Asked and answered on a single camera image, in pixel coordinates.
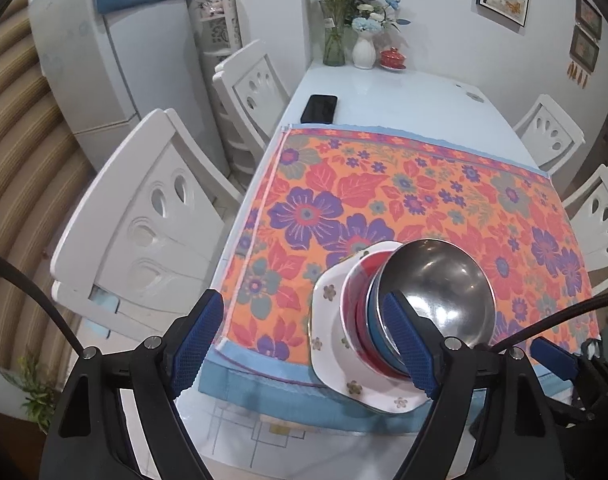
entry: black smartphone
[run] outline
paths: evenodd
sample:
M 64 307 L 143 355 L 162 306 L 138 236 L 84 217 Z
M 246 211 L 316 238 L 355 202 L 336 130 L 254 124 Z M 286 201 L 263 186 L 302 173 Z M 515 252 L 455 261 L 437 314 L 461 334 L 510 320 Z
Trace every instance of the black smartphone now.
M 302 114 L 302 124 L 331 124 L 337 106 L 336 95 L 311 95 Z

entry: striped curtain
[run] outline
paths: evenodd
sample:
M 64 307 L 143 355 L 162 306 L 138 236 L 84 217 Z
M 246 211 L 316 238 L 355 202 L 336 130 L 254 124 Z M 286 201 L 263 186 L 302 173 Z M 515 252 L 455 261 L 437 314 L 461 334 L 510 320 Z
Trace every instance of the striped curtain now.
M 0 255 L 50 297 L 53 244 L 93 177 L 40 70 L 28 0 L 0 19 Z M 78 315 L 58 306 L 74 331 Z M 0 280 L 0 367 L 17 370 L 27 352 L 43 380 L 62 384 L 70 347 L 42 309 Z

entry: orange floral cloth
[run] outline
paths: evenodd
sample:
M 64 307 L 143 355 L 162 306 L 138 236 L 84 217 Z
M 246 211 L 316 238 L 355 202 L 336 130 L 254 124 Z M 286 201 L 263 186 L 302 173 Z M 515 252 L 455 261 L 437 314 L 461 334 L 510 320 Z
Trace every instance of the orange floral cloth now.
M 223 336 L 309 365 L 316 279 L 375 242 L 423 237 L 458 245 L 486 272 L 496 297 L 492 343 L 591 296 L 568 217 L 541 172 L 405 137 L 292 129 L 229 261 Z M 597 333 L 586 315 L 544 335 L 576 351 Z

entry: chair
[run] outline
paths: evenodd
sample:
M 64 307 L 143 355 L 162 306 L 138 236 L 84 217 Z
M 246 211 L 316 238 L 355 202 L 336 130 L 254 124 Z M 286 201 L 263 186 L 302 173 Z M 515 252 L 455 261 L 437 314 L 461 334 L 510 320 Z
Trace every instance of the chair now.
M 570 224 L 584 256 L 586 270 L 608 267 L 608 167 L 603 164 L 564 200 L 564 208 L 584 198 Z M 608 288 L 608 278 L 592 288 L 595 295 Z
M 542 94 L 513 128 L 535 163 L 553 174 L 586 142 L 583 132 L 564 109 Z
M 149 113 L 68 221 L 50 262 L 53 299 L 135 341 L 165 332 L 209 285 L 231 227 L 198 182 L 239 208 L 241 193 L 177 113 Z
M 213 86 L 259 164 L 290 101 L 263 43 L 255 40 L 217 65 Z

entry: refrigerator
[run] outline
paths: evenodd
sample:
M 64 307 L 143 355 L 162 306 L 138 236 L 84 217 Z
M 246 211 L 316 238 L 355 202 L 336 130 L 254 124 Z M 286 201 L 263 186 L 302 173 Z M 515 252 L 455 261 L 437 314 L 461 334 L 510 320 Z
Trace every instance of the refrigerator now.
M 29 18 L 42 73 L 96 170 L 146 114 L 174 108 L 228 175 L 186 0 L 104 16 L 95 0 L 30 0 Z

